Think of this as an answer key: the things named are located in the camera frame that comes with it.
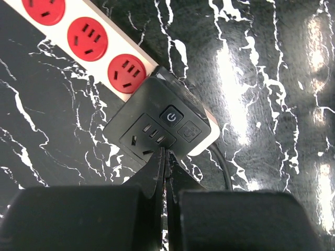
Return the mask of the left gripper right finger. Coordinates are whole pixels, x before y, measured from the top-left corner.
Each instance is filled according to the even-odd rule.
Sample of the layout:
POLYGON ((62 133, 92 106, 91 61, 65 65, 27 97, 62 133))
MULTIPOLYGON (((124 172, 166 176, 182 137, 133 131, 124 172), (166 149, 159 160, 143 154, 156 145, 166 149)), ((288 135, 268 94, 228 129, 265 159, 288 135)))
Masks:
POLYGON ((276 191, 209 191, 165 153, 170 250, 322 250, 304 207, 276 191))

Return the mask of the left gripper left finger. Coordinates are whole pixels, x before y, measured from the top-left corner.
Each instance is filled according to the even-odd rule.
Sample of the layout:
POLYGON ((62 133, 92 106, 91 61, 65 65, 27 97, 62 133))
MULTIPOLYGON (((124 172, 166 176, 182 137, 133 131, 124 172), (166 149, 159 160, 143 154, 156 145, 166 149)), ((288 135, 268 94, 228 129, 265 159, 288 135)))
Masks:
POLYGON ((159 250, 165 149, 122 185, 30 187, 1 223, 1 250, 159 250))

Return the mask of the black cube socket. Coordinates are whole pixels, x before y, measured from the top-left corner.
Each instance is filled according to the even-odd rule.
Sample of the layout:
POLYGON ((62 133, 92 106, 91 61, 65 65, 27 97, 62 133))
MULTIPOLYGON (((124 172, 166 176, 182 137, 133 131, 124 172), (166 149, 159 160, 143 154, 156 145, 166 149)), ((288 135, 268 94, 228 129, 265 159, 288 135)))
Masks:
POLYGON ((216 119, 168 70, 158 66, 103 129, 104 137, 145 165, 163 147, 197 156, 219 136, 216 119))

